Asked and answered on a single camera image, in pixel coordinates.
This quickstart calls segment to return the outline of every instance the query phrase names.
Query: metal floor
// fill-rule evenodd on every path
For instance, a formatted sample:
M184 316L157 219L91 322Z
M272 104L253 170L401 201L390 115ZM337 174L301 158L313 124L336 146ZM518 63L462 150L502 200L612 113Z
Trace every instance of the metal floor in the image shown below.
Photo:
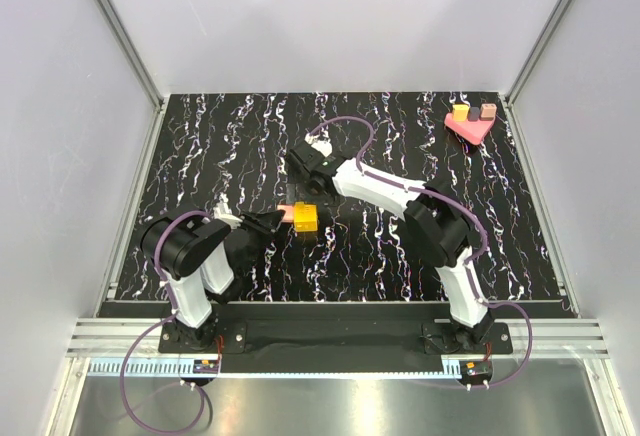
M497 376L515 362L496 361ZM136 404L168 379L127 379ZM434 387L446 385L447 388ZM453 382L220 379L206 386L213 418L205 412L189 434L244 435L604 435L582 363L537 360L514 382L467 393ZM199 400L172 388L148 400L138 416L158 429L187 425ZM72 435L148 434L124 413L118 380L88 377Z

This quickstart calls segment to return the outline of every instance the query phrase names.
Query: marble pattern surface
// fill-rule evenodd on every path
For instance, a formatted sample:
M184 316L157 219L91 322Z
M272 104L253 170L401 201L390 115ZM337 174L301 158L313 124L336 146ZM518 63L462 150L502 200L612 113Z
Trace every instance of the marble pattern surface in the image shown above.
M485 142L470 147L444 127L453 103L496 103ZM136 230L159 212L192 202L206 210L224 199L233 211L266 211L284 202L287 148L322 121L356 115L376 128L364 162L381 170L450 182L488 231L477 262L485 294L495 299L558 299L531 195L495 93L296 93L173 95L153 155ZM367 139L358 123L322 133L355 154ZM432 301L445 298L435 270L407 251L402 222L353 199L320 207L317 237L281 228L252 271L250 301ZM134 230L116 299L162 300L152 265ZM479 236L473 234L477 247Z

